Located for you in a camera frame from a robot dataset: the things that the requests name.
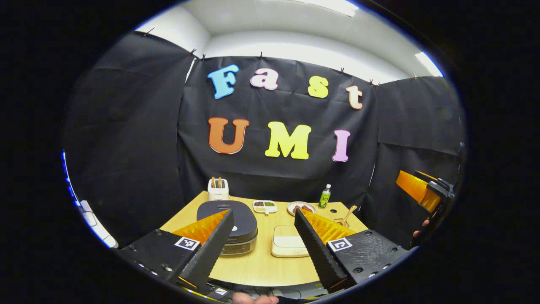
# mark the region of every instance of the black rice cooker lid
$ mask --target black rice cooker lid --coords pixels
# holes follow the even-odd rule
[[[233,210],[234,226],[236,227],[231,231],[227,244],[247,242],[257,236],[255,215],[246,204],[239,201],[210,201],[203,203],[197,209],[197,221],[227,209]]]

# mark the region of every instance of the plastic bottle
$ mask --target plastic bottle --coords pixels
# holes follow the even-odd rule
[[[319,208],[325,209],[328,200],[330,199],[330,184],[326,185],[326,189],[322,192],[321,199],[319,200]]]

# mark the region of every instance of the white wall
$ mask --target white wall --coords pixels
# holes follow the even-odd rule
[[[199,58],[219,56],[263,56],[322,65],[375,84],[410,78],[393,64],[367,51],[329,38],[286,31],[235,32],[211,37],[189,11],[176,5],[153,17],[137,31],[166,39]]]
[[[250,31],[212,37],[204,49],[206,57],[277,57],[322,65],[363,80],[386,83],[410,78],[387,61],[351,45],[297,32]]]
[[[156,15],[135,29],[136,31],[166,39],[194,54],[203,56],[203,49],[211,38],[210,33],[183,7],[176,5],[160,15]]]

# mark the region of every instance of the wooden spoon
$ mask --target wooden spoon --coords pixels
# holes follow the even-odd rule
[[[347,215],[342,218],[342,219],[335,219],[334,222],[344,226],[344,227],[349,227],[349,223],[347,223],[347,219],[349,218],[349,216],[353,213],[353,211],[358,208],[357,206],[352,206],[350,209],[349,209],[349,212],[347,213]]]

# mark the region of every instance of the white plate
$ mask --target white plate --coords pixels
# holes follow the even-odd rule
[[[272,203],[273,206],[255,206],[255,203],[257,202]],[[275,202],[273,201],[253,201],[253,210],[258,213],[274,213],[278,212],[278,206],[276,206]]]
[[[294,206],[296,205],[300,207],[307,206],[309,209],[311,209],[311,211],[313,211],[313,213],[317,212],[317,210],[312,204],[308,204],[306,202],[292,202],[287,206],[287,211],[289,211],[289,214],[291,214],[292,216],[294,216],[293,209],[294,209]]]

